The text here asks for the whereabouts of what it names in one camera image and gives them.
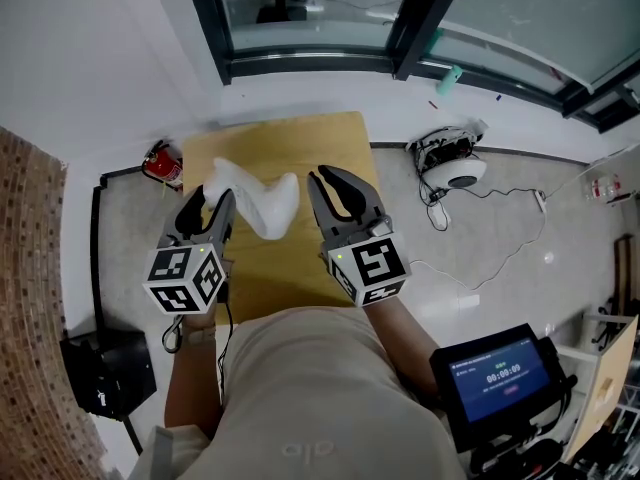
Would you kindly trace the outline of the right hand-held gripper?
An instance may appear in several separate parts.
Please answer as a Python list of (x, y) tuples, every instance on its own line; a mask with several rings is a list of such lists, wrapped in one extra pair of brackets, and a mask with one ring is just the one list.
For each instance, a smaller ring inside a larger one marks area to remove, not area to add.
[[(320, 229), (342, 229), (344, 224), (371, 224), (346, 236), (336, 236), (322, 244), (330, 276), (346, 292), (356, 307), (365, 307), (397, 296), (411, 267), (405, 241), (385, 215), (377, 190), (345, 169), (319, 165), (319, 175), (307, 175), (307, 191)], [(324, 182), (336, 192), (347, 212), (335, 208)]]

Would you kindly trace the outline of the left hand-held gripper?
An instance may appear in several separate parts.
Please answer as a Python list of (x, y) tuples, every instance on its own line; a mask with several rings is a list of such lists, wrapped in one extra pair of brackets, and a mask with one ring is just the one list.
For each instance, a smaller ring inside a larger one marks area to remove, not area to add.
[(224, 250), (236, 215), (235, 195), (231, 189), (222, 194), (203, 228), (205, 203), (199, 185), (176, 218), (165, 220), (156, 247), (147, 255), (142, 286), (164, 314), (207, 313), (229, 281), (231, 262)]

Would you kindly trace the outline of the white cloth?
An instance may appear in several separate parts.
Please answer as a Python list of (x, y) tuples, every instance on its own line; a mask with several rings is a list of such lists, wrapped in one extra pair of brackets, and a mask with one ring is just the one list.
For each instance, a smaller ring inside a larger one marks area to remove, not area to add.
[(236, 201), (236, 210), (263, 240), (282, 239), (296, 217), (300, 203), (298, 178), (285, 173), (270, 186), (235, 163), (216, 157), (213, 173), (203, 184), (206, 204), (213, 210), (227, 190)]

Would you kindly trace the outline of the person's right forearm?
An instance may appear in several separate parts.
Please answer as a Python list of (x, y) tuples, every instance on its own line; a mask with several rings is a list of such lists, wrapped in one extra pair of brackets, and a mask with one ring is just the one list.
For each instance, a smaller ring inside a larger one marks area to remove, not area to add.
[(438, 345), (398, 297), (364, 307), (380, 343), (403, 386), (422, 405), (432, 405), (439, 397), (430, 358)]

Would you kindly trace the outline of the person's left forearm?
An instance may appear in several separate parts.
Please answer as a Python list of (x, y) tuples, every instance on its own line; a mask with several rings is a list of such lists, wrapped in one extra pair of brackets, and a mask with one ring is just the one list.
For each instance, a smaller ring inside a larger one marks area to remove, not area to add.
[[(189, 315), (183, 326), (215, 326), (212, 315)], [(196, 426), (212, 439), (222, 416), (218, 385), (216, 341), (196, 346), (185, 343), (174, 355), (164, 411), (164, 427)]]

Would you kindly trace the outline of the red fire extinguisher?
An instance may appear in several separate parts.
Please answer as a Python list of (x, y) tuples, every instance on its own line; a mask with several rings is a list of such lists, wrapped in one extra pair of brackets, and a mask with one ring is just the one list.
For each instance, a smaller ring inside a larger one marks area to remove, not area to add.
[(176, 192), (183, 190), (183, 159), (170, 141), (157, 141), (144, 155), (141, 172)]

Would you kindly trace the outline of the light wooden table black base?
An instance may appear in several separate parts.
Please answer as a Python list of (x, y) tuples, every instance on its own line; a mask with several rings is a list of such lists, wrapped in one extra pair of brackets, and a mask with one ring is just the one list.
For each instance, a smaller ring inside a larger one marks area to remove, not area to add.
[(218, 310), (219, 322), (241, 323), (289, 308), (351, 306), (320, 257), (322, 235), (313, 216), (306, 177), (325, 164), (377, 185), (360, 113), (319, 114), (228, 127), (187, 139), (182, 155), (186, 191), (211, 176), (217, 157), (239, 165), (266, 185), (288, 172), (299, 181), (299, 209), (282, 239), (263, 240), (242, 218), (236, 218), (224, 252), (232, 262), (231, 312)]

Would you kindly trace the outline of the white power adapter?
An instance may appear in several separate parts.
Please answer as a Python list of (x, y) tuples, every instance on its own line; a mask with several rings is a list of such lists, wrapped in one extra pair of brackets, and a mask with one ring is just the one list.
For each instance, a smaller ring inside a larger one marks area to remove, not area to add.
[(430, 204), (427, 216), (432, 227), (438, 232), (446, 232), (450, 225), (450, 217), (441, 201)]

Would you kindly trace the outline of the white round device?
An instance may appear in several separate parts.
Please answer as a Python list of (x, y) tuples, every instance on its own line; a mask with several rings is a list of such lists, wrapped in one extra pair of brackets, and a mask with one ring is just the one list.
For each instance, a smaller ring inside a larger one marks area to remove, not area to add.
[(465, 126), (443, 126), (409, 141), (405, 150), (413, 155), (417, 175), (432, 192), (467, 188), (485, 174), (487, 165), (474, 156), (474, 147), (484, 137), (483, 120)]

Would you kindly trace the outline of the beige wristband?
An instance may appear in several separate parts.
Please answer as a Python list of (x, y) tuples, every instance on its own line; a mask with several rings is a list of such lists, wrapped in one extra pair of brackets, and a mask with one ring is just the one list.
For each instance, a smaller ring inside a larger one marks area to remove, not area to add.
[(185, 343), (196, 346), (207, 342), (216, 341), (216, 326), (206, 328), (182, 327), (182, 336)]

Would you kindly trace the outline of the teal bottle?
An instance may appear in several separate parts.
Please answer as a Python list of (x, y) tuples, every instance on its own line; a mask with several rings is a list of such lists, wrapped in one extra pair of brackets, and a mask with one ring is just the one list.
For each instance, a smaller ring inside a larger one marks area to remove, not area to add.
[(461, 78), (463, 73), (464, 71), (460, 66), (453, 65), (437, 83), (436, 93), (442, 97), (446, 96)]

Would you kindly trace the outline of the black bag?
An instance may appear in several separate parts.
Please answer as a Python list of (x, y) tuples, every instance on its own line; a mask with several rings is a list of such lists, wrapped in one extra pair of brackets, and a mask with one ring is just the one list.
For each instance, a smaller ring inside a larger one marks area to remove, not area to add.
[(146, 336), (106, 329), (60, 342), (68, 380), (85, 412), (120, 421), (157, 390)]

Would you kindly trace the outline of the person's beige shirt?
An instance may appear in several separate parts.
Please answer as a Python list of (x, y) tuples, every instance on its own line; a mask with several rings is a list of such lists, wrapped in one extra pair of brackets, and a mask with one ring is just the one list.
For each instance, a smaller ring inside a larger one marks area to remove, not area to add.
[(128, 480), (467, 480), (439, 418), (401, 385), (360, 310), (238, 325), (216, 433), (157, 427)]

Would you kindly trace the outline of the black monitor with blue screen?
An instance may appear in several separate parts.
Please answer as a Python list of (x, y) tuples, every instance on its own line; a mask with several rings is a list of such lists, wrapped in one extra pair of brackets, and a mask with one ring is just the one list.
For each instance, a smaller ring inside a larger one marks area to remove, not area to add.
[(577, 382), (564, 373), (551, 339), (527, 324), (439, 348), (430, 366), (459, 452), (501, 436), (524, 441), (549, 432), (554, 422), (531, 420), (555, 404), (563, 414)]

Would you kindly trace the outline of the clear bottles with red labels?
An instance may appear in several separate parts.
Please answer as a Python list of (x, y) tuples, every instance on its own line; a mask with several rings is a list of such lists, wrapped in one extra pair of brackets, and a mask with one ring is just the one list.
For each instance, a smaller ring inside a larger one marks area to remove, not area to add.
[(625, 192), (619, 177), (613, 174), (593, 179), (589, 184), (587, 195), (595, 202), (613, 205), (630, 199), (634, 193)]

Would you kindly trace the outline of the brown wooden bench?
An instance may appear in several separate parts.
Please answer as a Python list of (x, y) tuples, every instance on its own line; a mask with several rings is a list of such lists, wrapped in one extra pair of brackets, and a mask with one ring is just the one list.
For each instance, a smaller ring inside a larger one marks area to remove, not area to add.
[(631, 312), (637, 292), (636, 237), (624, 234), (614, 242), (614, 309), (618, 315)]

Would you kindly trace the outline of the black window frame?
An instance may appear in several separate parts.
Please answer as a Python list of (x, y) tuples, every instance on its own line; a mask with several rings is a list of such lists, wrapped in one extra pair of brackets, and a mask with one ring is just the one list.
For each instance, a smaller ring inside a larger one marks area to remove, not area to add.
[(192, 0), (221, 81), (378, 72), (511, 96), (606, 133), (640, 118), (640, 0)]

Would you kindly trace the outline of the wooden desk with white frame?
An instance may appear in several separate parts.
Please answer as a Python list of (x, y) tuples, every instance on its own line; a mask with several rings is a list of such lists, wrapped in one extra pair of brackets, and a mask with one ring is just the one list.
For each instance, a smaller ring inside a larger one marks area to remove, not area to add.
[[(603, 350), (594, 351), (590, 348), (591, 335), (599, 324), (613, 324), (618, 332)], [(586, 314), (581, 345), (556, 347), (561, 357), (578, 363), (578, 382), (563, 418), (571, 430), (561, 458), (563, 463), (575, 457), (615, 410), (631, 362), (637, 326), (637, 317)]]

